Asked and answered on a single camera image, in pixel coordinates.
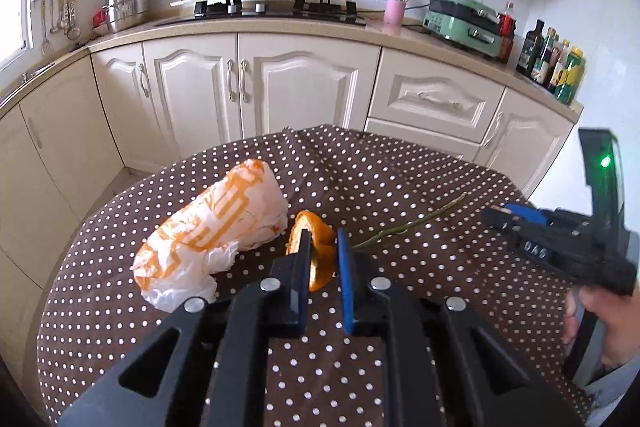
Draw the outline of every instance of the green electric cooker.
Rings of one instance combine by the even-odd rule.
[[[476,0],[430,0],[423,27],[447,41],[488,57],[500,52],[500,19],[492,8]]]

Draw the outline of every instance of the human hand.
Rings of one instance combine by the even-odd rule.
[[[583,286],[579,293],[580,302],[590,312],[595,313],[607,326],[604,339],[602,363],[608,369],[625,364],[640,355],[640,287],[636,284],[631,297],[619,296],[600,286]],[[567,345],[578,332],[575,317],[574,293],[567,293],[564,300],[564,334],[562,342]]]

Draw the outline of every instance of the kitchen cabinet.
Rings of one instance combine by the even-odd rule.
[[[151,99],[174,161],[242,138],[236,34],[144,43]]]
[[[20,107],[0,120],[0,248],[41,288],[78,226],[27,131]]]
[[[20,102],[20,109],[49,175],[82,219],[123,167],[91,59],[53,75]]]
[[[339,39],[239,34],[243,137],[323,123],[363,130],[379,56]]]
[[[111,133],[124,165],[158,172],[172,161],[151,92],[142,44],[128,44],[91,55],[95,80]]]
[[[399,123],[385,122],[375,118],[367,118],[365,131],[382,136],[390,136],[399,140],[423,145],[429,149],[450,154],[459,160],[473,161],[480,148],[477,143],[461,140],[452,136],[446,136],[437,132],[409,127]]]
[[[477,74],[385,48],[369,116],[480,143],[503,90]]]
[[[506,89],[474,161],[508,176],[528,197],[572,127],[551,109]]]
[[[39,286],[0,250],[0,355],[19,387],[31,320],[41,295]]]

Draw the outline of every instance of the brown tablecloth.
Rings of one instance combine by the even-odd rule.
[[[130,266],[143,239],[249,157],[269,163],[289,201],[290,224],[298,211],[312,210],[336,229],[347,227],[353,244],[468,192],[446,216],[367,253],[382,273],[417,296],[467,299],[585,415],[587,399],[561,374],[569,285],[509,253],[479,220],[489,204],[522,201],[511,182],[415,144],[320,126],[199,153],[128,188],[85,223],[54,282],[38,338],[40,386],[53,423],[166,316],[144,301],[132,279]],[[239,255],[228,273],[217,276],[220,298],[267,274],[286,239]],[[309,302],[305,336],[270,344],[265,425],[382,427],[381,341],[345,335],[337,280]]]

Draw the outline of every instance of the pink utensil holder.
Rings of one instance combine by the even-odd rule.
[[[387,24],[402,25],[406,3],[399,0],[386,0],[384,21]]]

